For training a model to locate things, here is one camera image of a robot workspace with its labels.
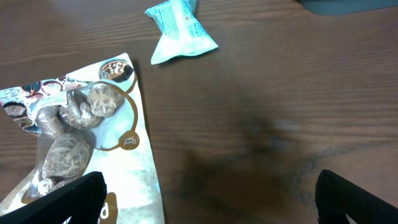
small snack packet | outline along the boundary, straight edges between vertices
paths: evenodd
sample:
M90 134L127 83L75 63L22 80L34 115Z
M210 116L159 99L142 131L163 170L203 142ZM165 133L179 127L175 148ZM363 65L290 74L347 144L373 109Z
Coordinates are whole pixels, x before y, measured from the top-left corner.
M98 223L164 224L141 94L127 54L1 90L0 104L38 136L36 167L0 203L0 215L100 171L108 194Z
M196 0L169 0L145 11L162 31L151 64L181 55L200 55L218 47L193 16L196 3Z

